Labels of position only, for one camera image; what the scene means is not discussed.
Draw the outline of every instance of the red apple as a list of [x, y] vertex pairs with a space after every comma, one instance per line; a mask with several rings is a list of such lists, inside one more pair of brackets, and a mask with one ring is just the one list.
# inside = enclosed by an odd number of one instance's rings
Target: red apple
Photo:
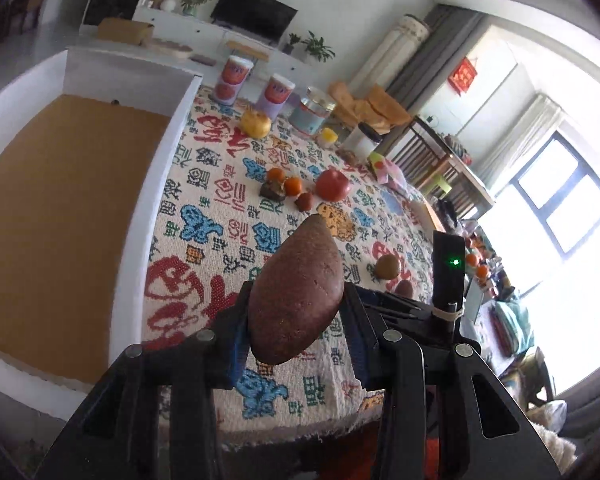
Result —
[[315, 181], [315, 192], [327, 202], [344, 200], [351, 190], [349, 179], [333, 166], [323, 171]]

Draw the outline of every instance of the television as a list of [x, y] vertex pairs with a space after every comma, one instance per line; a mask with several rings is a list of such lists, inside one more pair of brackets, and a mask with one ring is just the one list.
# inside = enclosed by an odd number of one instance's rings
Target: television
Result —
[[218, 0], [211, 19], [277, 43], [296, 12], [276, 0]]

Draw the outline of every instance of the canister lid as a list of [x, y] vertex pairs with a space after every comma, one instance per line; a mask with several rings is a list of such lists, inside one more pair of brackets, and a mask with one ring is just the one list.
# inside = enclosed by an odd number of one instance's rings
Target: canister lid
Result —
[[306, 91], [306, 96], [311, 99], [311, 101], [330, 112], [333, 112], [334, 108], [336, 107], [336, 101], [331, 99], [327, 94], [315, 86], [309, 86]]
[[368, 124], [358, 123], [358, 129], [365, 134], [367, 139], [371, 140], [372, 142], [380, 144], [380, 142], [382, 141], [382, 136]]

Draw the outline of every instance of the small orange fruit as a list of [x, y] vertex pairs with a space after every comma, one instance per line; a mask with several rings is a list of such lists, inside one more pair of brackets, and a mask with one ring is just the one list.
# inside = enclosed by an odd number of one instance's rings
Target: small orange fruit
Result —
[[476, 256], [475, 254], [469, 253], [466, 256], [465, 262], [469, 267], [477, 267], [478, 264], [480, 263], [480, 260], [478, 259], [478, 256]]
[[287, 196], [296, 196], [302, 193], [302, 180], [291, 176], [285, 180], [285, 192]]
[[475, 269], [475, 276], [479, 280], [486, 280], [489, 275], [489, 267], [485, 264], [478, 265]]
[[271, 168], [267, 171], [267, 182], [279, 182], [282, 184], [285, 181], [285, 171], [281, 168]]

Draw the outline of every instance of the tv cabinet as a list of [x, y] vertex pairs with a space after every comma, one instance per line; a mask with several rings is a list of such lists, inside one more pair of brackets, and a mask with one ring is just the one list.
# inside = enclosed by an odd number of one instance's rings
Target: tv cabinet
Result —
[[237, 41], [265, 52], [269, 56], [269, 62], [258, 62], [254, 68], [254, 76], [267, 80], [273, 73], [280, 74], [296, 84], [297, 94], [304, 95], [306, 88], [314, 84], [315, 72], [311, 66], [239, 32], [192, 16], [148, 7], [137, 7], [133, 19], [136, 22], [151, 23], [155, 27], [154, 38], [188, 45], [194, 53], [212, 57], [218, 63], [224, 63], [231, 54], [231, 48], [227, 46], [229, 41]]

